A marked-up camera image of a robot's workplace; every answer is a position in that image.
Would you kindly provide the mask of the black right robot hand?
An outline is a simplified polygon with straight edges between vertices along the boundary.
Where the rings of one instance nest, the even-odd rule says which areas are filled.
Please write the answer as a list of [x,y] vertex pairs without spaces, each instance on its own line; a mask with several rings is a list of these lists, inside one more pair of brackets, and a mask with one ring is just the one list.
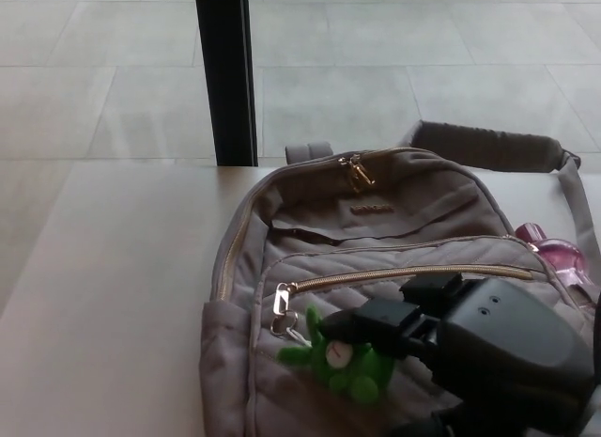
[[418,358],[453,408],[399,426],[396,436],[578,436],[595,413],[596,347],[525,289],[499,279],[424,273],[401,300],[376,298],[333,313],[327,338]]

